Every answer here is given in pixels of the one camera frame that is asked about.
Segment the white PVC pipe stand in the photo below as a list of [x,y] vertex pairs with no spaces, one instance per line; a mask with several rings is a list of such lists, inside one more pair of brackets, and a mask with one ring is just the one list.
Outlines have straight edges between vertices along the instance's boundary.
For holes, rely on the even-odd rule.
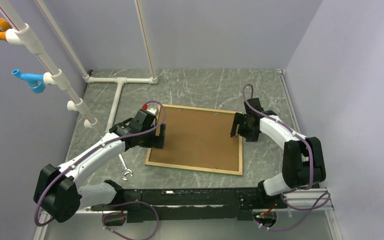
[[122,89],[125,84],[157,84],[158,77],[156,71],[153,67],[152,55],[150,52],[149,45],[145,45],[146,55],[149,62],[150,74],[148,78],[131,78],[131,77],[93,77],[90,73],[87,73],[83,65],[81,64],[79,58],[75,54],[73,48],[69,44],[68,40],[64,36],[62,30],[58,26],[55,19],[52,17],[51,12],[45,5],[44,1],[36,1],[38,7],[44,14],[45,18],[49,22],[51,28],[57,34],[57,37],[61,40],[63,47],[67,50],[69,56],[75,63],[75,66],[79,69],[80,74],[83,80],[89,83],[115,83],[117,85],[113,103],[111,105],[110,115],[106,124],[106,127],[103,127],[97,118],[90,112],[89,107],[84,102],[84,100],[76,93],[72,88],[71,82],[66,77],[61,69],[57,67],[55,62],[51,59],[48,53],[45,51],[43,43],[40,41],[39,37],[35,34],[33,29],[25,23],[22,18],[19,16],[14,7],[7,0],[0,0],[0,13],[10,25],[11,29],[8,29],[5,32],[6,42],[10,45],[23,46],[26,47],[30,53],[35,55],[41,64],[46,68],[46,72],[43,80],[45,86],[47,85],[56,85],[60,90],[62,90],[68,97],[69,101],[67,102],[67,109],[69,111],[78,112],[80,115],[85,117],[84,127],[93,129],[98,132],[101,136],[104,136],[112,126],[115,120],[115,114],[117,112],[117,107],[119,105],[119,99],[122,94]]

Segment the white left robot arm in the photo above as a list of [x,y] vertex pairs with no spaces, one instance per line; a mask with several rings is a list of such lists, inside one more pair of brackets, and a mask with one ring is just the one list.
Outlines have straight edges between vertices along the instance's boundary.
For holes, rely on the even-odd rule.
[[98,142],[75,158],[39,173],[33,200],[35,213],[46,211],[63,223],[79,209],[106,205],[111,210],[124,203],[124,189],[112,180],[97,185],[82,184],[109,160],[134,148],[164,147],[166,125],[159,121],[159,108],[143,105],[134,117],[113,125]]

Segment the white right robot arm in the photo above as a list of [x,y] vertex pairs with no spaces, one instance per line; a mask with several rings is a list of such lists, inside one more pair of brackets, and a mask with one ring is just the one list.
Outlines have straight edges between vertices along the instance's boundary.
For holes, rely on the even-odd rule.
[[256,203],[269,207],[280,194],[316,185],[326,179],[321,141],[302,135],[271,111],[265,111],[258,98],[244,102],[245,113],[235,113],[230,136],[241,136],[247,142],[257,142],[264,134],[283,150],[281,171],[257,185]]

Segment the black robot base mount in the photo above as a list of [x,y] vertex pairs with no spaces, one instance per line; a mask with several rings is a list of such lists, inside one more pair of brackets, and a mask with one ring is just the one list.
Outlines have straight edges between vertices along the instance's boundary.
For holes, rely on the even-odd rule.
[[127,213],[128,223],[155,220],[253,220],[253,213],[286,209],[279,196],[263,200],[256,187],[124,189],[110,205],[95,204],[92,211]]

